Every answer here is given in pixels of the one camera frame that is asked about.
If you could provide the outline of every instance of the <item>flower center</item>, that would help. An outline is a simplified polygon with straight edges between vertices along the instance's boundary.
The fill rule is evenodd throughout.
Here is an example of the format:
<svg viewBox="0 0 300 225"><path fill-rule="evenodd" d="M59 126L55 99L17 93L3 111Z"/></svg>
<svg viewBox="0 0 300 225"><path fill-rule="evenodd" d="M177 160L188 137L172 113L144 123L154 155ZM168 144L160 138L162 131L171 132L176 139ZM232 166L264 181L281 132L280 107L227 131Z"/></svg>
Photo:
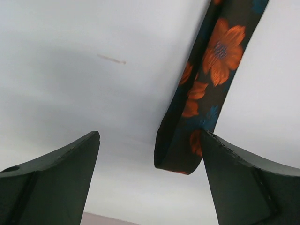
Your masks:
<svg viewBox="0 0 300 225"><path fill-rule="evenodd" d="M224 59L227 55L227 46L218 41L215 45L214 54L218 59Z"/></svg>

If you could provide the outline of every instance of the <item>folded fabric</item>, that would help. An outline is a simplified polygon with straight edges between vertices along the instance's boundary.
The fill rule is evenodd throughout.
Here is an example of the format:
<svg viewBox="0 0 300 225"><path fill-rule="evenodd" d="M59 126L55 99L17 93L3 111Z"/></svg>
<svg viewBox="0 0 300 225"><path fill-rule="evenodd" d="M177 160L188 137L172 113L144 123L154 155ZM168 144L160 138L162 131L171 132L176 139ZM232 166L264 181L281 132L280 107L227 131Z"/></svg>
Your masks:
<svg viewBox="0 0 300 225"><path fill-rule="evenodd" d="M242 55L268 0L212 0L157 132L156 168L192 173L201 129L213 132Z"/></svg>

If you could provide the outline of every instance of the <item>strap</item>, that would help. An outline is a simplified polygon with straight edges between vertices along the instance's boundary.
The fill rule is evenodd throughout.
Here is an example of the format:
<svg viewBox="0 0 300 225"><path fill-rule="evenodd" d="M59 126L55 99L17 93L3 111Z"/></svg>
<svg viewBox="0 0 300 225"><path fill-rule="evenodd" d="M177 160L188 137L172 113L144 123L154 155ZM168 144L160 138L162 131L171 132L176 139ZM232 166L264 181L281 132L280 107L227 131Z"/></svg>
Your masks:
<svg viewBox="0 0 300 225"><path fill-rule="evenodd" d="M158 129L156 168L192 173L199 130L213 132L242 55L268 0L212 0L178 88Z"/></svg>

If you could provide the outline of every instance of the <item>white surface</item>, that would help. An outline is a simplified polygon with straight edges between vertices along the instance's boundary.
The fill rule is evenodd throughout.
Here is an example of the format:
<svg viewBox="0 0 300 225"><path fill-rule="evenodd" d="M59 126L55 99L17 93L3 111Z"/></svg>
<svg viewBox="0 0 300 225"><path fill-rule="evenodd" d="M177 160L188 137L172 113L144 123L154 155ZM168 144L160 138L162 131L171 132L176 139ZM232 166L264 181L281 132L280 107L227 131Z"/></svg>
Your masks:
<svg viewBox="0 0 300 225"><path fill-rule="evenodd" d="M207 2L0 1L0 169L98 130L87 212L141 225L217 225L203 164L190 176L153 165L155 134ZM270 1L216 128L296 167L299 15L298 0Z"/></svg>

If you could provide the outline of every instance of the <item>scratch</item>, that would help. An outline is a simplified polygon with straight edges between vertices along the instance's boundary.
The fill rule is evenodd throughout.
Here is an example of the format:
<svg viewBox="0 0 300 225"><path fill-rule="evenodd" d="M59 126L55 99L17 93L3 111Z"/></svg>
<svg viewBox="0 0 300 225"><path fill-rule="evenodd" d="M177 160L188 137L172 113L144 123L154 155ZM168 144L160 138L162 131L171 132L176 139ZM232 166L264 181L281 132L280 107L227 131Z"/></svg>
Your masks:
<svg viewBox="0 0 300 225"><path fill-rule="evenodd" d="M107 56L100 55L100 54L97 54L97 56L100 57L100 58L102 58L102 59L109 60L109 61L112 61L112 62L115 62L115 63L126 64L126 61L116 60L116 59L109 58L109 57L107 57Z"/></svg>

